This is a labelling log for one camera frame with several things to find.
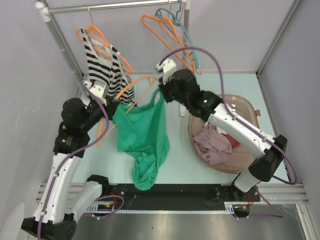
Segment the orange hanger front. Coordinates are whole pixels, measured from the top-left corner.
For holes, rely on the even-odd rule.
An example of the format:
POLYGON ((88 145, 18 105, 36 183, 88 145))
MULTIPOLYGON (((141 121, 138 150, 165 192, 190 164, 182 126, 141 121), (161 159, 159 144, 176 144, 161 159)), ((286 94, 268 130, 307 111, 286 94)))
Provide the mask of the orange hanger front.
MULTIPOLYGON (((153 87, 153 85, 155 84, 155 82, 158 80, 158 78, 154 75, 147 75, 147 76, 142 76, 136 80, 134 80, 132 83, 129 84, 130 87, 132 87, 133 85, 139 83, 140 81, 143 80, 148 80, 149 82, 149 87, 147 88, 147 90, 134 102, 134 104, 132 104, 130 106, 130 108, 126 111, 126 114, 128 114, 134 107, 137 106, 137 104, 141 101, 141 99, 144 97, 144 95, 153 87)), ((105 124, 106 120, 105 118, 102 118, 102 120, 99 122, 99 126, 98 126, 98 130, 96 133, 96 138, 98 139, 98 137, 101 137, 101 139, 96 143, 97 148, 99 149, 101 147, 100 141, 103 140, 105 137, 107 137, 112 131, 113 129, 116 128, 116 125, 112 126, 106 133, 103 134, 103 126, 105 124)))

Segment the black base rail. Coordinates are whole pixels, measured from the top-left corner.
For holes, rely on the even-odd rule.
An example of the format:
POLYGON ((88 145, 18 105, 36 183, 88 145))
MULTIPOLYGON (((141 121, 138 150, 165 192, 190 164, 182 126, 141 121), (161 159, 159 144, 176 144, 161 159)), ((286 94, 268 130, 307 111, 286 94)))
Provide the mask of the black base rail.
POLYGON ((226 203, 248 207, 261 201, 254 187, 242 193, 223 184, 155 184, 146 191, 133 184, 116 184, 107 190, 110 196, 98 198, 98 203, 119 213, 204 213, 224 211, 226 203))

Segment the orange hanger with striped top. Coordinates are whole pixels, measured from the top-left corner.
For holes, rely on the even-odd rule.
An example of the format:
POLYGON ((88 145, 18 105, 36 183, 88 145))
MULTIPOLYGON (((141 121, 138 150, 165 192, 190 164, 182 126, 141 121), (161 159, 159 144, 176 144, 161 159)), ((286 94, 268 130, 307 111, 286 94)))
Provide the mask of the orange hanger with striped top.
POLYGON ((84 5, 90 14, 91 25, 87 28, 80 27, 76 30, 76 37, 86 45, 84 48, 92 51, 93 55, 110 69, 113 67, 118 72, 122 70, 127 74, 133 74, 133 68, 122 54, 108 42, 103 33, 94 24, 92 13, 88 5, 84 5))

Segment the teal hanger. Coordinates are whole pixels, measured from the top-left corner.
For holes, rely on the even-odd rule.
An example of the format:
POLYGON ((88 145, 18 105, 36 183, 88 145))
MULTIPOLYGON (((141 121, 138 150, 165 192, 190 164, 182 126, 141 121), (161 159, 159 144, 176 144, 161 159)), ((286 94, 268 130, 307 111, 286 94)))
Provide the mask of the teal hanger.
MULTIPOLYGON (((170 22, 180 29, 182 37, 183 37, 183 45, 185 47, 192 47, 193 41, 189 35, 189 15, 190 15, 190 2, 188 0, 179 0, 178 1, 179 9, 173 13, 171 8, 166 9, 160 7, 156 10, 154 16, 158 19, 162 19, 163 12, 167 13, 167 17, 170 22)), ((198 55, 194 49, 188 50, 187 53, 182 53, 183 62, 187 62, 190 67, 194 64, 194 71, 198 74, 201 73, 201 68, 199 65, 198 55)))

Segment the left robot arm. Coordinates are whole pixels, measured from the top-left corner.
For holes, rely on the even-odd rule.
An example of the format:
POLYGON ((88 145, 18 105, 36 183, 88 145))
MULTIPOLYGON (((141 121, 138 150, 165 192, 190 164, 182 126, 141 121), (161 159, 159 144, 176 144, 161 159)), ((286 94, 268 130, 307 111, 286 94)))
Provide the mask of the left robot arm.
POLYGON ((38 240, 70 240, 77 223, 87 208, 97 199, 110 196, 109 179, 91 175, 83 189, 67 200, 76 170, 85 150, 94 144, 89 130, 100 120, 113 118, 120 102, 111 97, 83 103, 71 98, 62 106, 62 122, 54 142, 50 175, 37 209, 32 217, 25 218, 21 229, 38 240))

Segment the red garment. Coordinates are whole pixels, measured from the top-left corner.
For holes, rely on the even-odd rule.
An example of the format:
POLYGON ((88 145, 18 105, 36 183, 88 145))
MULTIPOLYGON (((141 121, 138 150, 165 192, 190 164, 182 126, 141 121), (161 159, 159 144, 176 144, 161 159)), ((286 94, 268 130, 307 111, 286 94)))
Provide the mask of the red garment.
POLYGON ((232 149, 237 148, 241 145, 241 143, 237 141, 234 137, 232 137, 230 134, 225 134, 224 136, 229 141, 232 149))

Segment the pink thin hanger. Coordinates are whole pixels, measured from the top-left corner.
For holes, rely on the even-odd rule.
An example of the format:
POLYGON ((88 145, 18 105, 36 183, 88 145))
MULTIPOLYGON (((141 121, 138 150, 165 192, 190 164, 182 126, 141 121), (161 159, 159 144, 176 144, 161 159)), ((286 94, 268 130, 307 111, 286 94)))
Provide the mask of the pink thin hanger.
MULTIPOLYGON (((191 47, 193 46, 193 43, 190 43, 191 37, 188 33, 189 28, 189 21, 187 20, 187 23, 182 23, 182 17, 185 21, 187 17, 185 16, 185 5, 188 3, 187 0, 179 0, 179 10, 175 13, 175 23, 177 27, 179 27, 182 36, 183 36, 183 46, 184 47, 191 47)), ((187 50, 187 52, 182 53, 182 59, 184 63, 187 63, 188 67, 192 67, 192 64, 194 64, 195 67, 195 73, 198 75, 202 74, 202 69, 199 65, 199 60, 197 53, 193 49, 187 50)))

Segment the black white striped tank top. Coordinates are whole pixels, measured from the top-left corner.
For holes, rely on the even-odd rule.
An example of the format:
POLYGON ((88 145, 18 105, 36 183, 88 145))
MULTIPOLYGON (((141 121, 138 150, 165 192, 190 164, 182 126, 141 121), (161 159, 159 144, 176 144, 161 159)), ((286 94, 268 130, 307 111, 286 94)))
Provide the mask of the black white striped tank top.
POLYGON ((81 27, 78 33, 84 46, 89 80, 102 84, 104 96, 116 97, 132 82, 123 68, 121 53, 113 45, 107 47, 102 44, 102 38, 90 36, 85 28, 81 27))

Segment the green tank top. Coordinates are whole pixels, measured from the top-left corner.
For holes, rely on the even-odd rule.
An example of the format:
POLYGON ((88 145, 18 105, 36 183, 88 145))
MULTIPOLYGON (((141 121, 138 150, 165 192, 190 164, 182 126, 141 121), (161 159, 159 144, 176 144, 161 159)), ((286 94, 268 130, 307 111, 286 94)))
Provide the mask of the green tank top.
POLYGON ((117 130, 117 151, 134 158, 131 177, 135 188, 150 190, 170 151, 163 94, 156 89, 148 104, 132 109, 120 104, 113 122, 117 130))

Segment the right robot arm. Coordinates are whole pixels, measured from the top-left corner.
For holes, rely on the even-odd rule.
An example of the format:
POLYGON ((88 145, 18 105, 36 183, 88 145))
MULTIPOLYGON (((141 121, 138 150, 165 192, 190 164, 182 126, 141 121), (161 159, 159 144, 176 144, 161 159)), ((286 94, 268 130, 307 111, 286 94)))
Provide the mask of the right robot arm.
POLYGON ((283 135, 273 137, 261 131, 232 111, 224 98, 201 90, 190 70, 161 70, 161 74, 159 87, 165 101, 177 101, 189 111, 187 131, 194 147, 198 143, 196 137, 212 137, 220 128, 250 152, 253 162, 230 185, 235 200, 242 201, 255 185, 274 177, 288 143, 283 135))

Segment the pink mauve garment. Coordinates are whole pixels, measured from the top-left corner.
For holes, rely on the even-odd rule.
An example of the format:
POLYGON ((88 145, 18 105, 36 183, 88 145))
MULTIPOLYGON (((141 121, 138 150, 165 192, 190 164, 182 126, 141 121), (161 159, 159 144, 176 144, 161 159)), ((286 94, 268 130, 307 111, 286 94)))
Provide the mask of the pink mauve garment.
POLYGON ((210 123, 193 137, 193 141, 197 153, 210 165, 224 163, 232 156, 231 143, 210 123))

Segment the metal clothes rack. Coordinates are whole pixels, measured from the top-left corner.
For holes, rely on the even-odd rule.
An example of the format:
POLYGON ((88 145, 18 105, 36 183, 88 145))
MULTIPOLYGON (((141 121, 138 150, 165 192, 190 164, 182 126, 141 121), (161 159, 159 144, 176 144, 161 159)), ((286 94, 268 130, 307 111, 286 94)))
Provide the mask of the metal clothes rack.
POLYGON ((83 86, 84 73, 65 38, 63 32, 60 29, 59 24, 54 18, 56 14, 67 14, 67 13, 78 13, 78 12, 89 12, 109 9, 122 9, 122 8, 134 8, 134 7, 145 7, 145 6, 157 6, 166 4, 180 4, 184 5, 183 20, 184 26, 189 27, 189 15, 191 2, 189 0, 143 0, 143 1, 132 1, 132 2, 120 2, 120 3, 102 3, 102 4, 89 4, 89 5, 75 5, 75 6, 63 6, 63 7, 49 7, 47 1, 37 0, 35 2, 35 9, 41 16, 42 20, 46 24, 51 36, 54 39, 60 53, 62 54, 65 62, 71 73, 74 75, 78 85, 77 96, 83 97, 85 100, 88 99, 88 94, 83 86))

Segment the white garment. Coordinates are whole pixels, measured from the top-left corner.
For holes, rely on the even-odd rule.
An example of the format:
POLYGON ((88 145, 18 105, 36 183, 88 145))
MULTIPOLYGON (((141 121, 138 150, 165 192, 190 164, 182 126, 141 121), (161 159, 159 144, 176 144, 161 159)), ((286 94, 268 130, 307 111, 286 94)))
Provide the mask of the white garment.
POLYGON ((216 127, 216 131, 217 131, 218 134, 223 134, 223 135, 227 135, 228 134, 225 130, 221 129, 218 126, 216 127))

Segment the brown plastic laundry basket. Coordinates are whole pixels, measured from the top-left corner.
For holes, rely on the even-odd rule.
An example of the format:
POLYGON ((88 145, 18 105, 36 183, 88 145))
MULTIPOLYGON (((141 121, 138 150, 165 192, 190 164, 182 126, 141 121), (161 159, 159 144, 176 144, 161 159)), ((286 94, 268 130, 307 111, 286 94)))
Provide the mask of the brown plastic laundry basket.
MULTIPOLYGON (((232 110, 243 117, 245 120, 259 128, 257 117, 260 116, 260 110, 255 110, 253 105, 244 97, 239 95, 226 94, 227 104, 232 107, 232 110)), ((203 128, 205 122, 193 115, 188 119, 188 135, 195 154, 207 166, 224 173, 238 174, 244 171, 255 160, 250 151, 242 144, 232 149, 232 155, 228 161, 220 164, 210 165, 197 152, 193 137, 196 136, 203 128)))

